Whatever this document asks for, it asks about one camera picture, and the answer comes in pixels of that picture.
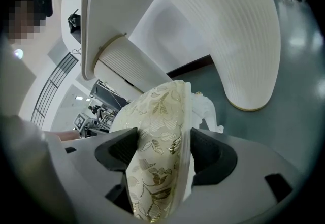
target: floral patterned fabric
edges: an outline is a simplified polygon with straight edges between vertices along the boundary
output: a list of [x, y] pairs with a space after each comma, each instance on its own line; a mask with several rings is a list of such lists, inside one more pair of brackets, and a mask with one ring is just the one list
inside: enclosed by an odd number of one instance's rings
[[149, 222], [167, 217], [173, 203], [185, 92], [183, 81], [162, 84], [122, 108], [111, 127], [138, 128], [138, 150], [126, 175], [134, 215]]

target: metal railing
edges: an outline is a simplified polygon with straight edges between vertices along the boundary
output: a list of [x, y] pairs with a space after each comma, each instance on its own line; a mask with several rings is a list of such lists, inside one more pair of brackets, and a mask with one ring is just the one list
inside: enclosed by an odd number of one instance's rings
[[62, 81], [77, 62], [78, 60], [71, 53], [68, 53], [62, 59], [62, 61], [60, 61], [59, 65], [55, 68], [46, 81], [41, 94], [36, 101], [36, 105], [30, 120], [38, 127], [42, 128], [47, 110], [57, 89], [60, 87]]

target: dark baseboard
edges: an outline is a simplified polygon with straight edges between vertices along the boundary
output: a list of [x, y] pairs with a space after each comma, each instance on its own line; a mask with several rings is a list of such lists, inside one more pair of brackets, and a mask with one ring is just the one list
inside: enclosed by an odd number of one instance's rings
[[213, 60], [210, 55], [207, 55], [200, 59], [192, 61], [188, 64], [185, 64], [177, 69], [174, 69], [173, 71], [168, 72], [167, 75], [171, 78], [174, 78], [174, 77], [177, 77], [184, 73], [191, 72], [191, 71], [197, 70], [199, 68], [202, 68], [206, 65], [211, 65], [211, 64], [213, 64]]

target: cream fabric bag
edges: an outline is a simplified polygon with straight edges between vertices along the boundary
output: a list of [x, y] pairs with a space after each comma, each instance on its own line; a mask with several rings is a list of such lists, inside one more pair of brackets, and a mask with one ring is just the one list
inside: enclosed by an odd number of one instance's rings
[[138, 150], [127, 171], [137, 218], [155, 222], [182, 202], [190, 163], [190, 83], [162, 84], [124, 107], [111, 132], [137, 127]]

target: gray floor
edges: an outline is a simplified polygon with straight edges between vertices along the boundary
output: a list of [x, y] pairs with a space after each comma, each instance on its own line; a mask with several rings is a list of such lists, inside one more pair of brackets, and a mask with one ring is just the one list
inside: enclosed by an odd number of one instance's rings
[[214, 65], [175, 79], [190, 82], [193, 93], [201, 91], [212, 100], [218, 124], [224, 126], [226, 134], [261, 142], [307, 174], [323, 142], [325, 48], [317, 22], [305, 3], [275, 3], [281, 59], [274, 92], [266, 107], [257, 112], [234, 108], [226, 99]]

